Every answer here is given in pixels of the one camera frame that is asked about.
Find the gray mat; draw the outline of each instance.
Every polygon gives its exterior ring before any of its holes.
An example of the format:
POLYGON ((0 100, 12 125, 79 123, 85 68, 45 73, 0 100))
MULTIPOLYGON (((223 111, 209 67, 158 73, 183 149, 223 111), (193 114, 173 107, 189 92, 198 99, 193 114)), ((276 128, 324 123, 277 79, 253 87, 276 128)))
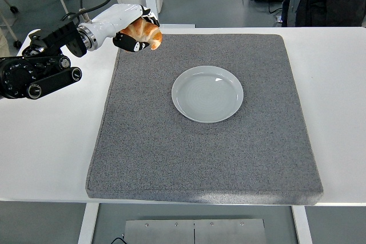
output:
POLYGON ((311 205, 323 193, 278 35, 165 35, 121 51, 86 181, 91 198, 311 205), (213 65, 244 89, 229 119, 200 124, 175 108, 185 70, 213 65))

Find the robotic hand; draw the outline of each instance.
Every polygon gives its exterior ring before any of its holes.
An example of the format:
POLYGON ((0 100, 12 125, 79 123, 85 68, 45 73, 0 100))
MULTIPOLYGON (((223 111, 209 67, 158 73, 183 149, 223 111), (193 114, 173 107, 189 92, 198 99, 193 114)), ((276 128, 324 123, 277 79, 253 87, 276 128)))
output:
POLYGON ((119 48, 139 51, 149 44, 140 43, 128 35, 122 36, 119 33, 139 17, 159 27, 159 22, 150 9, 140 5, 115 4, 92 21, 86 19, 87 22, 79 25, 78 31, 89 51, 99 48, 107 37, 113 37, 113 43, 119 48))
POLYGON ((127 51, 139 51, 147 42, 139 42, 119 32, 139 17, 159 26, 156 16, 140 5, 115 4, 93 20, 83 15, 85 23, 69 22, 52 32, 36 31, 29 35, 30 45, 21 57, 0 58, 0 97, 38 99, 79 81, 80 68, 71 67, 70 59, 62 54, 67 48, 77 57, 87 50, 94 51, 107 37, 127 51))

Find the chair wheel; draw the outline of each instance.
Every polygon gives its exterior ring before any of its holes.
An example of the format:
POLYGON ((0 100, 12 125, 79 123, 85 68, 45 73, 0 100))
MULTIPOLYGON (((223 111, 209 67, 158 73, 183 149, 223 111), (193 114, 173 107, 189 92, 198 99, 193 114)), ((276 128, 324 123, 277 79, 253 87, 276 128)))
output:
POLYGON ((19 12, 18 8, 17 8, 17 7, 15 7, 15 6, 10 7, 10 10, 11 10, 11 12, 12 12, 13 14, 16 14, 17 12, 19 12))
POLYGON ((13 46, 17 49, 20 49, 22 47, 22 42, 20 42, 19 40, 14 41, 13 46))

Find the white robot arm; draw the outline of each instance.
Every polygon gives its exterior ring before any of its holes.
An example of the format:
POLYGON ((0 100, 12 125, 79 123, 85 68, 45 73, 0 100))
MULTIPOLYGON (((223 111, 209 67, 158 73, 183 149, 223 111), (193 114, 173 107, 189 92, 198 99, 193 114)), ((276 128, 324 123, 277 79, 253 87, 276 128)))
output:
MULTIPOLYGON (((159 26, 156 16, 150 9, 141 5, 115 4, 91 21, 79 24, 78 31, 87 50, 94 51, 103 44, 107 37, 115 37, 116 33, 125 29, 139 17, 159 26)), ((122 42, 118 46, 125 50, 136 51, 136 45, 140 45, 135 40, 132 45, 130 43, 131 41, 126 41, 128 45, 124 45, 122 42)))

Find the white plate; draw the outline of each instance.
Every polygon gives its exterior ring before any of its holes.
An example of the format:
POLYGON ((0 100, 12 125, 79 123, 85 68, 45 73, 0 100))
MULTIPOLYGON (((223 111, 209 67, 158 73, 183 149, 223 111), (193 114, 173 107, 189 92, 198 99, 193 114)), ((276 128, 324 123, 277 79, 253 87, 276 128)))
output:
POLYGON ((184 116, 201 123, 231 117, 243 100, 239 80, 222 68, 199 66, 182 73, 174 82, 172 100, 184 116))

